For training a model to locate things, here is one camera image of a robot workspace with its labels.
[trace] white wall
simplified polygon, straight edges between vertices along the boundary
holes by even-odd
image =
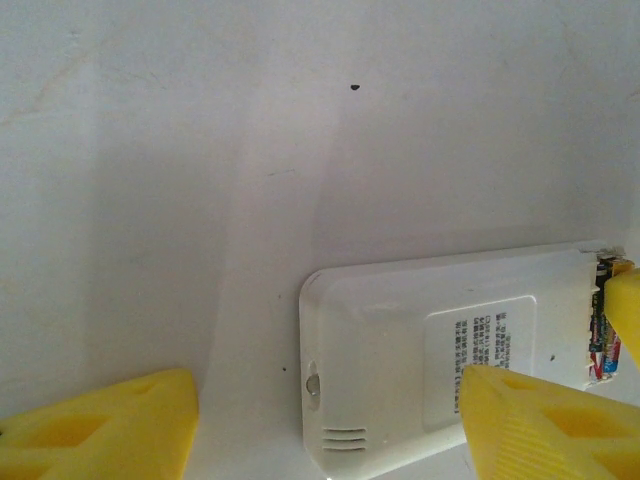
[[[188,478],[320,478],[314,270],[596,237],[640,255],[634,0],[2,10],[0,416],[184,365]]]

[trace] white plastic device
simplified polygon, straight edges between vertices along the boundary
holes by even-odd
[[[594,252],[603,247],[312,275],[300,294],[300,332],[304,443],[314,461],[334,480],[369,479],[463,443],[456,396],[468,363],[584,389]]]

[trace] vent grille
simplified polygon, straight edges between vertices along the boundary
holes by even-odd
[[[325,428],[322,449],[334,453],[364,452],[367,449],[367,429]]]

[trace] white plastic housing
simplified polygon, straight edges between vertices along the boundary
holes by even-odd
[[[474,326],[484,329],[475,341],[490,365],[506,366],[508,355],[511,370],[583,389],[597,264],[584,251],[602,246],[312,275],[300,330],[304,443],[315,462],[334,480],[368,479],[463,443],[456,383],[465,339],[473,362]]]

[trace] yellow ridged surface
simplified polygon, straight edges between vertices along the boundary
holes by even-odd
[[[640,408],[471,365],[460,413],[481,480],[640,478]]]
[[[96,390],[0,420],[0,480],[179,479],[197,421],[187,370]]]
[[[604,313],[640,368],[640,268],[605,283]]]

